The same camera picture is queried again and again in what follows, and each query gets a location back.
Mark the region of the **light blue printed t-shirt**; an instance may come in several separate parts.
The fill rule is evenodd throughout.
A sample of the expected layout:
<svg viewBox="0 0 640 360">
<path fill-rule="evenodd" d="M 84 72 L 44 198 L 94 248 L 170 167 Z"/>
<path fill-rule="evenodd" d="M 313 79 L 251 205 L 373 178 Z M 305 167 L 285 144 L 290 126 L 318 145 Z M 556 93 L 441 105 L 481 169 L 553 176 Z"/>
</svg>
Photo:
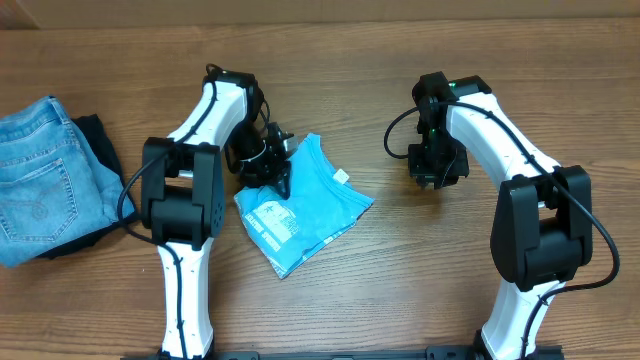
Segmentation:
<svg viewBox="0 0 640 360">
<path fill-rule="evenodd" d="M 268 186 L 246 187 L 234 196 L 250 239 L 281 279 L 355 226 L 374 203 L 329 162 L 319 135 L 308 134 L 290 161 L 289 198 Z"/>
</svg>

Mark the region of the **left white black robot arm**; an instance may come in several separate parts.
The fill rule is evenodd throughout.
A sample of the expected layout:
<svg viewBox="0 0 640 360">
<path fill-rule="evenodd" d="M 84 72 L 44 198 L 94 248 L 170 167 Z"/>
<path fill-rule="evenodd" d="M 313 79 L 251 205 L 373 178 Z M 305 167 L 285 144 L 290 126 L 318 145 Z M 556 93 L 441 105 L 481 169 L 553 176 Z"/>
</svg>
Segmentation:
<svg viewBox="0 0 640 360">
<path fill-rule="evenodd" d="M 291 192 L 297 140 L 268 120 L 254 75 L 206 67 L 202 97 L 175 131 L 143 146 L 141 222 L 164 274 L 166 328 L 159 359 L 211 359 L 209 257 L 224 224 L 223 172 L 249 188 Z"/>
</svg>

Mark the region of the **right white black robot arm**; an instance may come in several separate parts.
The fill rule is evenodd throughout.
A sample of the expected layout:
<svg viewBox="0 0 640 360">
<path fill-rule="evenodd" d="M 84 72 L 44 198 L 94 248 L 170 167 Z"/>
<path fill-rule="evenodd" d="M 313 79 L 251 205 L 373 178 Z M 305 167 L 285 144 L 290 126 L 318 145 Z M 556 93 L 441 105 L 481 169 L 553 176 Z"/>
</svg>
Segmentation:
<svg viewBox="0 0 640 360">
<path fill-rule="evenodd" d="M 409 174 L 422 187 L 454 185 L 474 157 L 498 191 L 490 249 L 502 280 L 489 319 L 466 346 L 431 346 L 429 359 L 561 359 L 536 345 L 554 297 L 592 256 L 591 181 L 530 142 L 478 76 L 441 72 L 412 89 L 422 140 L 408 148 Z"/>
</svg>

